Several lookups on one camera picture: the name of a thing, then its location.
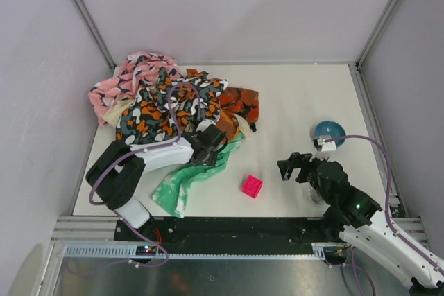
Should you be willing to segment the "orange grey camouflage cloth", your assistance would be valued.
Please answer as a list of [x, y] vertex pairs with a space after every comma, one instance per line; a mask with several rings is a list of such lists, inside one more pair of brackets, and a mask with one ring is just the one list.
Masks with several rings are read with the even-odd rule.
[[115, 138], [128, 145], [157, 143], [195, 130], [202, 120], [217, 123], [219, 96], [228, 82], [208, 76], [206, 71], [190, 70], [184, 78], [173, 79], [161, 69], [156, 86], [140, 87], [134, 103], [121, 115]]

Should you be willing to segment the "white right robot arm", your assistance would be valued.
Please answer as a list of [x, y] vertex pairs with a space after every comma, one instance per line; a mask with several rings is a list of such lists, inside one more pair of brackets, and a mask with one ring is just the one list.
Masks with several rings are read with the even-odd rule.
[[404, 231], [367, 193], [351, 185], [338, 162], [294, 152], [277, 161], [281, 178], [294, 170], [298, 183], [308, 183], [328, 205], [324, 232], [361, 250], [390, 271], [410, 295], [443, 294], [443, 259]]

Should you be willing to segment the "cream white cloth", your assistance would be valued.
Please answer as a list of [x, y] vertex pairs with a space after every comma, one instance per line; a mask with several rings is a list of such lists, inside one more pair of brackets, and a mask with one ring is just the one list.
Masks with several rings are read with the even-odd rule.
[[115, 128], [119, 123], [119, 119], [125, 110], [127, 110], [134, 103], [133, 99], [120, 100], [113, 107], [111, 107], [104, 115], [103, 120], [106, 124]]

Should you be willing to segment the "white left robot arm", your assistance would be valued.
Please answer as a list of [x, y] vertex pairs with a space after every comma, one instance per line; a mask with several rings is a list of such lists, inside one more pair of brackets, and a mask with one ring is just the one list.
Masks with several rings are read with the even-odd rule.
[[91, 186], [89, 202], [104, 205], [119, 217], [114, 240], [157, 236], [154, 217], [135, 196], [142, 176], [169, 166], [213, 167], [227, 143], [226, 135], [212, 124], [160, 143], [129, 145], [115, 140], [86, 173], [85, 180]]

